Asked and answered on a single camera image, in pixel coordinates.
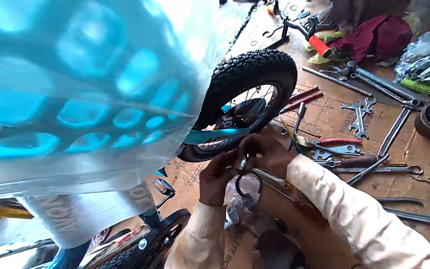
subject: red cloth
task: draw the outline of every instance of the red cloth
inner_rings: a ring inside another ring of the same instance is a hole
[[[402,54],[411,41],[411,28],[399,17],[381,15],[363,22],[352,34],[331,43],[360,63],[368,54],[386,60]]]

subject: cardboard floor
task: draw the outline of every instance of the cardboard floor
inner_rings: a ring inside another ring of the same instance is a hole
[[[312,13],[322,10],[326,5],[323,0],[313,0],[312,2],[299,0],[290,1],[290,3],[296,3],[299,7],[298,11],[300,7],[307,5]],[[272,29],[277,23],[278,20],[267,15],[264,8],[256,9],[247,27],[243,30],[226,58],[245,51],[264,48],[279,39],[281,31],[269,39],[261,35],[264,31]],[[343,103],[350,104],[365,97],[350,89],[302,71],[301,65],[307,65],[316,70],[324,69],[326,65],[306,64],[306,60],[313,55],[313,52],[307,52],[303,49],[303,39],[300,33],[296,30],[289,30],[289,33],[291,34],[290,42],[279,49],[289,53],[297,63],[298,84],[296,90],[304,91],[314,85],[318,85],[320,91],[324,93],[323,98],[307,104],[306,114],[302,119],[298,134],[310,139],[320,137],[355,138],[355,134],[347,130],[347,125],[354,121],[355,115],[350,110],[341,109],[340,105]],[[369,61],[363,67],[382,77],[393,78],[394,76],[392,69],[375,66]],[[377,98],[377,104],[372,106],[373,115],[365,119],[369,140],[364,140],[360,147],[363,153],[377,153],[385,135],[397,119],[401,108],[395,101],[383,94],[375,92],[363,84],[357,85],[373,92]],[[391,158],[386,163],[419,165],[424,168],[425,172],[422,178],[426,179],[430,177],[430,140],[420,136],[415,131],[414,119],[417,114],[412,113],[410,115],[396,137],[389,150]],[[286,113],[284,119],[288,125],[293,126],[296,121],[296,113]],[[266,127],[263,133],[274,135],[280,141],[288,143],[288,140],[281,137],[271,126]],[[206,165],[207,162],[186,163],[179,159],[174,159],[168,164],[167,173],[169,178],[166,180],[176,189],[176,196],[161,208],[161,214],[164,217],[181,208],[187,208],[190,212],[193,212],[194,205],[199,198],[198,175]],[[343,180],[347,180],[352,176],[353,174],[340,175]],[[147,177],[147,181],[150,183],[154,178],[155,176]],[[415,180],[410,174],[370,173],[356,187],[373,197],[406,196],[422,199],[424,207],[409,203],[391,203],[386,204],[386,206],[430,215],[430,185],[425,181]],[[152,193],[156,202],[163,198],[157,191]],[[288,194],[295,199],[299,199],[295,191]],[[326,222],[307,215],[297,203],[290,201],[274,189],[270,187],[263,188],[258,210],[271,217],[282,218],[288,224],[289,234],[295,238],[299,247],[307,256],[308,263],[314,268],[345,269],[351,268],[359,262],[350,254],[348,245],[333,234]],[[409,221],[404,221],[404,223],[421,233],[430,242],[430,225]],[[225,236],[224,268],[252,268],[251,251],[253,240],[254,237],[249,232],[227,233]]]

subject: hand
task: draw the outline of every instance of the hand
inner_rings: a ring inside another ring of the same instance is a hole
[[[200,202],[211,206],[222,206],[226,184],[238,172],[235,169],[237,150],[220,153],[200,173]]]
[[[298,153],[288,151],[275,138],[251,134],[240,143],[238,154],[239,159],[244,158],[247,154],[251,157],[245,163],[243,171],[248,172],[252,168],[262,168],[279,178],[285,179],[286,168]]]

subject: plastic wrap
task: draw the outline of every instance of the plastic wrap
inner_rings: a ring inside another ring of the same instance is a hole
[[[237,193],[235,182],[237,177],[233,177],[225,188],[224,204],[227,205],[227,214],[225,216],[225,229],[230,225],[237,223],[240,219],[246,219],[253,216],[253,211],[250,211],[242,202],[242,197]],[[247,174],[240,179],[240,190],[242,193],[248,193],[253,198],[253,203],[258,204],[260,194],[260,181],[257,176]]]
[[[415,42],[410,43],[403,53],[394,72],[396,73],[396,82],[402,81],[413,69],[419,69],[426,66],[429,61],[426,57],[430,56],[430,31],[421,35]]]
[[[75,248],[100,231],[148,210],[157,212],[145,181],[128,191],[18,198],[61,248]]]
[[[0,198],[128,190],[215,67],[215,1],[0,0]]]

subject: bolt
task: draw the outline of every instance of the bolt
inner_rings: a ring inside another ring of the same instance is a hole
[[[139,249],[142,250],[147,246],[147,240],[144,238],[141,241],[139,241]]]

